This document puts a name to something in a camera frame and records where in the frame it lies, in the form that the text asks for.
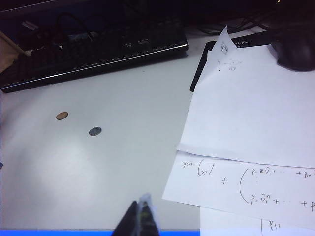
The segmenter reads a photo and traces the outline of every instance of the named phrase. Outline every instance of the white desk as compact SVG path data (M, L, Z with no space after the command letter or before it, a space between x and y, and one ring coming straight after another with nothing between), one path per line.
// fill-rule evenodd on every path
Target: white desk
M198 34L187 34L181 59L2 93L1 227L113 229L149 192L162 229L199 229L198 207L161 199L191 81L216 39ZM56 120L63 111L69 116ZM95 126L102 132L91 137Z

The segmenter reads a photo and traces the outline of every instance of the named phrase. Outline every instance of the black mouse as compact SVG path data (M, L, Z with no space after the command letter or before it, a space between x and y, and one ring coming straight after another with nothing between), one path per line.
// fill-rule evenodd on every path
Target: black mouse
M307 30L286 30L273 35L272 47L278 64L297 71L315 69L315 34Z

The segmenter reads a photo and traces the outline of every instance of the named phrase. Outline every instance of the silver coin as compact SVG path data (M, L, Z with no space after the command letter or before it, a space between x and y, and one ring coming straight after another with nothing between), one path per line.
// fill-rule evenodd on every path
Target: silver coin
M100 134L101 132L102 132L101 127L94 127L93 129L90 129L89 134L91 136L96 136L96 135Z
M61 119L66 118L68 115L69 115L68 112L61 112L61 113L59 113L58 115L56 115L56 119L57 119L57 120L61 120Z

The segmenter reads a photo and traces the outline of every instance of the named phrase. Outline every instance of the black keyboard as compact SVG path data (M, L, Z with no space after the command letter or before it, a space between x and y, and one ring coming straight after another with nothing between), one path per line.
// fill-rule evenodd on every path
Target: black keyboard
M101 35L20 55L0 74L3 92L82 78L188 49L178 19L115 26Z

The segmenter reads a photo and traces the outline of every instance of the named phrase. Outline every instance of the paper sheet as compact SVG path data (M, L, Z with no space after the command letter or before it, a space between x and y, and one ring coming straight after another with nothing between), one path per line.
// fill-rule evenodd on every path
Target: paper sheet
M315 169L178 152L163 199L315 229Z
M314 168L315 71L278 66L270 45L228 47L225 55L219 46L228 35L221 36L196 85L178 150Z
M315 231L209 208L200 208L201 236L315 236Z

